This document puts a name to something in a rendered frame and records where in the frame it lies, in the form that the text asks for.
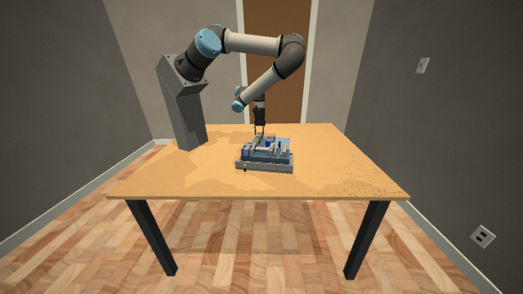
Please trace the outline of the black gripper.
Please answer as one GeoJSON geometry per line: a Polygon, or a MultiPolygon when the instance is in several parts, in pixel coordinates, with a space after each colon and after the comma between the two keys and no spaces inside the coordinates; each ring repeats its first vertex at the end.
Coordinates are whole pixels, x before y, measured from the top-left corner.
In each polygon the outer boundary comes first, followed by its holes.
{"type": "Polygon", "coordinates": [[[254,112],[254,117],[255,117],[255,121],[254,121],[254,135],[257,134],[256,126],[263,126],[262,127],[262,135],[264,136],[264,127],[266,125],[266,120],[265,120],[265,101],[261,101],[261,102],[254,101],[253,104],[254,104],[253,112],[254,112]],[[265,123],[265,125],[264,125],[264,123],[265,123]]]}

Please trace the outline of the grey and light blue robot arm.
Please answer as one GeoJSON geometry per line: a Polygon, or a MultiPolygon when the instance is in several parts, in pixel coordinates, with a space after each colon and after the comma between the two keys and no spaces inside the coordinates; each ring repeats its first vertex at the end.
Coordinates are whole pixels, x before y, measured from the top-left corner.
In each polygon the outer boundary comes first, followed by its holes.
{"type": "Polygon", "coordinates": [[[305,59],[306,45],[296,33],[277,38],[232,33],[219,24],[201,29],[187,50],[176,57],[174,66],[187,81],[199,82],[205,69],[220,55],[232,51],[276,58],[272,67],[249,87],[236,87],[231,108],[241,113],[252,101],[265,100],[265,91],[294,73],[305,59]],[[263,93],[264,92],[264,93],[263,93]]]}

